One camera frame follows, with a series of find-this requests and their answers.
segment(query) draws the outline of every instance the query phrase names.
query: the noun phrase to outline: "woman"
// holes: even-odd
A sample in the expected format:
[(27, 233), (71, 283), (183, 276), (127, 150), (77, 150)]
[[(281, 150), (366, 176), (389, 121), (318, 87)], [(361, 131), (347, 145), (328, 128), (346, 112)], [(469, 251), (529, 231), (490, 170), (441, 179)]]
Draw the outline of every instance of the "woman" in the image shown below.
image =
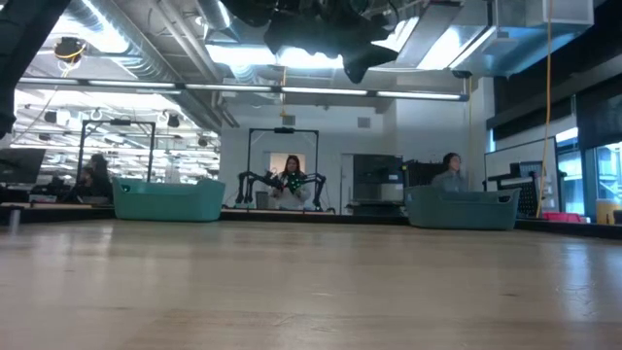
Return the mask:
[(468, 184), (460, 174), (461, 159), (458, 154), (449, 153), (443, 157), (447, 170), (432, 180), (432, 186), (446, 192), (466, 192)]
[(93, 155), (90, 158), (90, 168), (87, 171), (89, 179), (89, 187), (93, 196), (107, 197), (113, 201), (113, 186), (108, 177), (108, 161), (102, 155)]
[(282, 189), (274, 189), (272, 196), (277, 199), (279, 209), (302, 210), (304, 202), (309, 199), (311, 192), (305, 185), (297, 186), (304, 174), (300, 171), (300, 159), (289, 156), (285, 162), (285, 170), (279, 174), (279, 180), (285, 185)]

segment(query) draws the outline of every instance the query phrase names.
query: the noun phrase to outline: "teal plastic bin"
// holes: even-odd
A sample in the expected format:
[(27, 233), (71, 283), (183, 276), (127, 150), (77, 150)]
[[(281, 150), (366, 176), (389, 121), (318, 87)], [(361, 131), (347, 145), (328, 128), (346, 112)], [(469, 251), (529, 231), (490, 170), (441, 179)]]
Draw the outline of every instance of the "teal plastic bin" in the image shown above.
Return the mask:
[(410, 225), (419, 228), (513, 229), (520, 189), (443, 192), (430, 186), (404, 190)]
[(124, 220), (211, 222), (221, 216), (225, 184), (153, 184), (113, 178), (115, 213)]

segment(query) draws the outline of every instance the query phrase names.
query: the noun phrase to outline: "gray sweater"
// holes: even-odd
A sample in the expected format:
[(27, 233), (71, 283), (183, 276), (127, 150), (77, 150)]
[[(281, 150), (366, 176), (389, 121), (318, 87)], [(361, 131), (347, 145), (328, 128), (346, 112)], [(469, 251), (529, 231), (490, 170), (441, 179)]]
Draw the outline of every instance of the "gray sweater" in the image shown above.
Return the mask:
[(460, 173), (447, 170), (442, 174), (434, 176), (432, 186), (446, 192), (466, 192), (468, 184)]

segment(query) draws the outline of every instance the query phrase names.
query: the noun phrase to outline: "glass wall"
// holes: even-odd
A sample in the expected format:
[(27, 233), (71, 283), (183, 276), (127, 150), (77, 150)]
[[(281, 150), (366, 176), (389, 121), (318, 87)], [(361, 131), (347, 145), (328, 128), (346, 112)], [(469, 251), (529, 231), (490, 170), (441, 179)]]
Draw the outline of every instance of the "glass wall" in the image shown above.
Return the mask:
[(621, 149), (622, 142), (602, 146), (596, 150), (599, 199), (622, 199)]
[(555, 136), (557, 141), (558, 169), (560, 177), (562, 200), (567, 213), (585, 214), (585, 200), (583, 197), (583, 170), (581, 153), (578, 150), (577, 128), (574, 127)]

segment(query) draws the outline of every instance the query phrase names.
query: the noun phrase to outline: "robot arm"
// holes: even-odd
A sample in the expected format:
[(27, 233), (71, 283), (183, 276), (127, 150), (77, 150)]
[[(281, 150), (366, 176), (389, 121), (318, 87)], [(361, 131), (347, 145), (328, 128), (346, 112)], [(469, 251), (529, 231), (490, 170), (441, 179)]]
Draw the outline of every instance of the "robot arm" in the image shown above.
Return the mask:
[[(255, 181), (259, 181), (267, 186), (282, 190), (285, 185), (281, 180), (279, 180), (278, 176), (271, 173), (266, 172), (264, 176), (260, 176), (251, 171), (245, 171), (238, 175), (239, 180), (239, 188), (238, 195), (235, 198), (235, 203), (240, 204), (244, 203), (252, 203), (253, 202), (253, 183)], [(246, 190), (244, 189), (244, 180), (246, 180)], [(322, 211), (322, 203), (320, 202), (320, 196), (322, 195), (322, 189), (324, 188), (324, 183), (326, 182), (327, 177), (319, 174), (312, 173), (303, 175), (298, 181), (288, 181), (287, 187), (290, 188), (292, 193), (300, 188), (304, 184), (315, 183), (315, 196), (313, 197), (313, 205), (316, 210)]]
[(313, 205), (315, 206), (316, 210), (319, 210), (319, 211), (322, 210), (322, 203), (320, 202), (320, 196), (322, 195), (322, 189), (324, 188), (324, 183), (326, 181), (327, 181), (327, 177), (319, 173), (312, 173), (312, 174), (304, 175), (302, 177), (302, 180), (300, 181), (302, 185), (309, 184), (309, 183), (315, 183), (315, 196), (313, 197)]
[[(279, 178), (272, 174), (271, 172), (266, 172), (264, 176), (260, 176), (251, 171), (245, 171), (240, 173), (237, 176), (240, 185), (238, 188), (237, 197), (235, 198), (235, 204), (244, 203), (252, 203), (253, 202), (253, 183), (255, 181), (259, 181), (263, 184), (266, 184), (269, 187), (275, 189), (282, 189), (283, 183), (279, 180)], [(246, 179), (246, 195), (244, 194), (244, 180)]]

